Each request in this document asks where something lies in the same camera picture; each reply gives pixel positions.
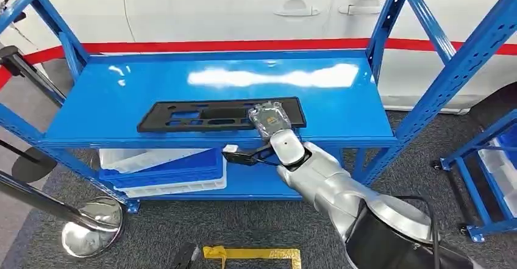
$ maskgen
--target yellow object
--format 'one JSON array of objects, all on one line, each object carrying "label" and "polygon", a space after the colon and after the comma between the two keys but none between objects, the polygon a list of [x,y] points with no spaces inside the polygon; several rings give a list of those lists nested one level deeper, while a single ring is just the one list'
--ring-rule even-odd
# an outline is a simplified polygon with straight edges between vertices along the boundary
[{"label": "yellow object", "polygon": [[225,249],[223,246],[203,247],[205,259],[221,259],[224,269],[227,259],[291,259],[292,269],[302,269],[299,249]]}]

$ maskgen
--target blue metal shelf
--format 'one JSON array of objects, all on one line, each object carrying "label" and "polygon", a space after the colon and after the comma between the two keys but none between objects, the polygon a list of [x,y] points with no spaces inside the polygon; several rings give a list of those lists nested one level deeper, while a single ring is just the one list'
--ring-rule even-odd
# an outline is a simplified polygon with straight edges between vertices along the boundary
[{"label": "blue metal shelf", "polygon": [[517,126],[513,126],[499,137],[499,142],[506,147],[506,155],[512,162],[513,166],[517,168]]},{"label": "blue metal shelf", "polygon": [[138,133],[157,101],[297,96],[298,130],[323,147],[391,146],[363,51],[225,52],[92,57],[40,144],[52,148],[260,146],[255,130]]},{"label": "blue metal shelf", "polygon": [[[517,30],[517,0],[499,0],[456,52],[424,0],[407,1],[445,66],[394,131],[383,110],[376,82],[385,43],[406,0],[384,2],[364,51],[105,57],[88,55],[49,0],[17,0],[1,13],[0,29],[5,29],[30,4],[61,41],[76,84],[47,133],[42,134],[2,104],[0,125],[126,204],[130,212],[136,212],[137,200],[128,199],[109,182],[100,180],[66,149],[211,148],[227,143],[257,146],[262,142],[255,131],[144,134],[137,132],[137,124],[157,101],[297,96],[307,119],[307,127],[297,130],[302,139],[327,150],[357,148],[352,176],[368,185]],[[380,151],[364,168],[367,148]],[[234,168],[243,173],[233,172]],[[157,198],[294,197],[293,191],[269,168],[230,169],[229,178],[234,184],[229,182],[225,190]]]},{"label": "blue metal shelf", "polygon": [[[499,152],[512,149],[512,147],[497,147],[489,145],[492,139],[501,134],[504,134],[509,129],[511,129],[512,126],[517,126],[517,109],[514,109],[510,113],[506,114],[504,117],[492,124],[481,134],[475,136],[470,142],[453,152],[451,155],[441,159],[441,165],[446,171],[451,171],[453,165],[457,166],[458,171],[460,172],[463,181],[465,182],[465,186],[471,195],[474,206],[476,207],[476,210],[483,222],[483,225],[481,226],[472,224],[466,227],[474,242],[483,242],[485,240],[484,236],[488,234],[504,231],[517,231],[517,217],[513,216],[510,208],[508,207],[508,204],[506,203],[506,200],[504,199],[504,194],[497,184],[497,181],[488,171],[488,168],[485,166],[485,163],[478,154],[478,150],[481,149],[494,149],[499,150]],[[490,190],[496,198],[499,208],[501,209],[502,215],[504,217],[502,221],[493,221],[490,217],[485,203],[483,202],[483,199],[470,175],[470,171],[465,164],[464,159],[468,156],[474,156],[483,175],[485,176],[488,186],[490,187]]]}]

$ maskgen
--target white bin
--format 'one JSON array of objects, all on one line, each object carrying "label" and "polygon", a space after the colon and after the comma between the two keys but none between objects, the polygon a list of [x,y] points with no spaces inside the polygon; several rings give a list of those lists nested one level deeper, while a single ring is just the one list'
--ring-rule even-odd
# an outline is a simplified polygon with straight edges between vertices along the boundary
[{"label": "white bin", "polygon": [[[501,146],[497,139],[490,141],[490,145]],[[517,170],[506,155],[506,152],[481,149],[478,151],[478,154],[488,172],[494,177],[512,215],[517,217]]]},{"label": "white bin", "polygon": [[117,191],[124,192],[130,198],[219,190],[226,188],[226,163],[226,159],[223,157],[223,176],[220,179],[211,181],[177,182],[173,184],[146,185],[131,188],[113,188]]},{"label": "white bin", "polygon": [[99,149],[101,167],[120,173],[134,173],[208,149]]}]

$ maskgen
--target blue shelf surface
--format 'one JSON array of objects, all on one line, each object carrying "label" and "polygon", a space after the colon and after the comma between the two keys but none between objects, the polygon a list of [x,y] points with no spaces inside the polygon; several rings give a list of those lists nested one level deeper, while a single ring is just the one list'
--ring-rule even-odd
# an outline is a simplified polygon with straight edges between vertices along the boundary
[{"label": "blue shelf surface", "polygon": [[[338,148],[325,151],[336,157],[341,166],[343,155]],[[149,196],[135,199],[155,200],[297,200],[302,196],[289,188],[271,165],[256,164],[251,167],[228,163],[226,167],[227,186],[221,190]]]},{"label": "blue shelf surface", "polygon": [[158,101],[297,96],[303,140],[391,146],[393,136],[364,51],[210,52],[91,57],[40,141],[54,148],[260,146],[255,130],[138,133]]}]

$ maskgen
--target white car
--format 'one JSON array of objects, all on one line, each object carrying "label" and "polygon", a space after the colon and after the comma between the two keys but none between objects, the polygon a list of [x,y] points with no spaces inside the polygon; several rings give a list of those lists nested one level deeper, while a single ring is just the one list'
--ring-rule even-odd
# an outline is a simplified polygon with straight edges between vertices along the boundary
[{"label": "white car", "polygon": [[[497,0],[426,0],[452,41],[465,41]],[[84,43],[213,40],[314,40],[347,48],[368,38],[384,0],[51,0]],[[60,45],[31,7],[26,18],[0,35],[3,45],[30,53]],[[411,109],[443,67],[426,50],[427,40],[405,5],[383,58],[379,82],[388,109]],[[494,56],[443,110],[466,113],[473,105],[517,81],[517,50]],[[282,46],[285,41],[274,43]],[[328,42],[321,42],[325,48]]]}]

